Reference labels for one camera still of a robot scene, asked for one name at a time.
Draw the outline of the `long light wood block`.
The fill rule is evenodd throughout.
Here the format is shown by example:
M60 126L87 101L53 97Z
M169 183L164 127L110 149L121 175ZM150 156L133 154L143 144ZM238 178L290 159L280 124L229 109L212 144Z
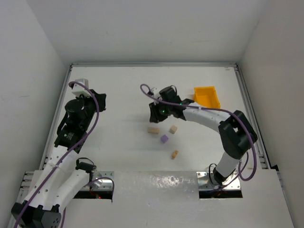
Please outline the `long light wood block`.
M148 133L159 134L159 132L160 132L159 128L148 127Z

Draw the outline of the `yellow plastic bin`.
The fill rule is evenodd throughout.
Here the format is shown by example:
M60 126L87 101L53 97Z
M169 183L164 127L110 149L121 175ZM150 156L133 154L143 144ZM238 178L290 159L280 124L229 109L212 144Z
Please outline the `yellow plastic bin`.
M214 86L195 87L193 100L204 107L220 108L220 102Z

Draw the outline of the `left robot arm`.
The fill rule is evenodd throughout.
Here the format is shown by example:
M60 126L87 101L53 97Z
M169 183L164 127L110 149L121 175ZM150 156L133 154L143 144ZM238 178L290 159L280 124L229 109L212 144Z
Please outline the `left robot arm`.
M106 109L106 94L91 89L75 96L65 105L66 113L39 179L24 200L11 209L16 228L59 227L69 202L90 181L95 166L76 161L97 124L93 117Z

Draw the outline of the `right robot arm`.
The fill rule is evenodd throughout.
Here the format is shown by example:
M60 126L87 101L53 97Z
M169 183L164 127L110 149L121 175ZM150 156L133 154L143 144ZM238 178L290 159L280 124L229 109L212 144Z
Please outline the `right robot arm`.
M175 86L162 90L149 88L146 95L151 123L159 123L173 116L210 128L220 135L224 153L213 169L213 184L221 186L234 172L249 149L254 149L257 134L243 112L230 112L220 108L207 108L191 99L181 100Z

